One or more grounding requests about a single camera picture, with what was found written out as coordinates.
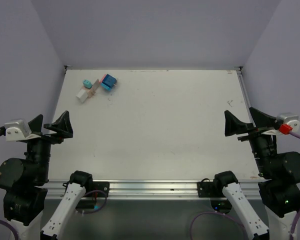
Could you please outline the white charger plug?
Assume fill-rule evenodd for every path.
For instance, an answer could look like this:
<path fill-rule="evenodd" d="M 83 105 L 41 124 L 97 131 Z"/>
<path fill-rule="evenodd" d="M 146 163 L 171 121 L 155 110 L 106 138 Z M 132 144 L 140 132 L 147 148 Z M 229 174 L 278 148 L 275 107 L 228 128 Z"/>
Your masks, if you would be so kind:
<path fill-rule="evenodd" d="M 79 100 L 80 103 L 84 103 L 88 97 L 88 92 L 84 89 L 81 89 L 76 95 L 76 98 Z"/>

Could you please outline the beige cube socket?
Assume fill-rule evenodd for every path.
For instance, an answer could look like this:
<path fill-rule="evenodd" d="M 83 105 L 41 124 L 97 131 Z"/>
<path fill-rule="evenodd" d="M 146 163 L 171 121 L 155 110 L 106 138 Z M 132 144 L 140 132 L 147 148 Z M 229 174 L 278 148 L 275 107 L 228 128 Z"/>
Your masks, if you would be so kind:
<path fill-rule="evenodd" d="M 87 92 L 87 95 L 88 95 L 88 98 L 91 98 L 95 95 L 96 93 L 96 90 L 98 89 L 98 87 L 100 86 L 100 80 L 99 79 L 96 79 L 94 81 L 94 83 L 91 83 L 91 88 L 87 88 L 87 83 L 88 83 L 88 80 L 84 80 L 82 82 L 82 89 L 85 90 Z"/>

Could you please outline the teal USB charger plug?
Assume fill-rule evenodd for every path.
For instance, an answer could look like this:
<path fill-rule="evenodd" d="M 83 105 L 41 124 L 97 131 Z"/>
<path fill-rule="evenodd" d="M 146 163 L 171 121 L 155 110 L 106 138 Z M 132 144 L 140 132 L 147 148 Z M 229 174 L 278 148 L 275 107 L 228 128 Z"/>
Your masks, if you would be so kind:
<path fill-rule="evenodd" d="M 86 89 L 91 89 L 92 86 L 93 86 L 93 84 L 92 84 L 89 80 L 87 80 L 87 79 L 84 79 L 84 80 L 82 81 L 82 84 L 83 84 L 83 86 L 84 86 Z"/>

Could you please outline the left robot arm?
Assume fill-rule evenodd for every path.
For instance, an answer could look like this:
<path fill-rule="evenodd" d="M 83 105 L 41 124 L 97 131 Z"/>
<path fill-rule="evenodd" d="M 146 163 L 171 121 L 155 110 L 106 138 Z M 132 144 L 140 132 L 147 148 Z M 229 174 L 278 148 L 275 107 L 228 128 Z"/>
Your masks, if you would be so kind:
<path fill-rule="evenodd" d="M 57 209 L 44 227 L 41 219 L 48 193 L 51 146 L 73 137 L 70 113 L 64 111 L 53 123 L 43 124 L 39 114 L 30 122 L 11 120 L 0 128 L 8 142 L 26 143 L 25 158 L 9 158 L 0 166 L 0 189 L 4 217 L 17 240 L 60 240 L 66 225 L 83 196 L 93 193 L 90 173 L 75 171 L 66 183 L 65 193 Z"/>

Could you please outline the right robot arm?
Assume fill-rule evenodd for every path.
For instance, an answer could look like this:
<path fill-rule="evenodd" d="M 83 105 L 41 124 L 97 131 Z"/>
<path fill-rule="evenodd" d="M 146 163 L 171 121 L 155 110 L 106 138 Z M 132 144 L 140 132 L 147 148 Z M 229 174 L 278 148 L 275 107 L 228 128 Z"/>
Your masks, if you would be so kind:
<path fill-rule="evenodd" d="M 250 240 L 295 240 L 300 218 L 300 153 L 277 152 L 277 136 L 296 132 L 300 121 L 294 113 L 268 115 L 254 107 L 249 108 L 252 123 L 240 121 L 229 110 L 224 112 L 225 136 L 238 135 L 241 142 L 248 141 L 259 176 L 259 195 L 268 217 L 265 224 L 257 215 L 241 189 L 232 171 L 218 173 L 213 179 L 213 192 L 225 196 L 237 213 Z"/>

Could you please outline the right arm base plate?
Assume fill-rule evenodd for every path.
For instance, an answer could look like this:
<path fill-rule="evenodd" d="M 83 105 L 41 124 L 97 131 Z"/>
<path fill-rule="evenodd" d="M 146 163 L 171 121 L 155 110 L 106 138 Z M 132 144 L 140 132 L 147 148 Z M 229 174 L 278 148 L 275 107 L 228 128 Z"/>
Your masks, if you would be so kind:
<path fill-rule="evenodd" d="M 214 198 L 217 196 L 214 183 L 209 178 L 204 178 L 196 183 L 199 198 Z"/>

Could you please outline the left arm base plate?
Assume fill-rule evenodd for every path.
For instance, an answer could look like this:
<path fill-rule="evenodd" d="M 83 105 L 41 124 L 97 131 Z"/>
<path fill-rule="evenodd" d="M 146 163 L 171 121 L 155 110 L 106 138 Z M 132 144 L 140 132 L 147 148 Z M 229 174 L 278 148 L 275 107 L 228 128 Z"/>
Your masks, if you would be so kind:
<path fill-rule="evenodd" d="M 89 189 L 89 191 L 92 191 L 92 190 L 102 191 L 103 193 L 100 193 L 100 192 L 90 193 L 88 196 L 91 198 L 108 197 L 109 191 L 110 191 L 110 183 L 108 181 L 94 181 L 92 183 L 92 187 Z"/>

